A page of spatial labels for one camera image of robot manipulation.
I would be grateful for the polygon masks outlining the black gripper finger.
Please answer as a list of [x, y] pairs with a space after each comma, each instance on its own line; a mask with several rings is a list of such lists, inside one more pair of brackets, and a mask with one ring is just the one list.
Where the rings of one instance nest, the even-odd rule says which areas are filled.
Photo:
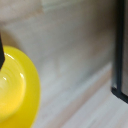
[[0, 35], [0, 70], [2, 68], [4, 61], [5, 61], [5, 56], [4, 56], [4, 50], [3, 50], [3, 45], [2, 45], [1, 35]]

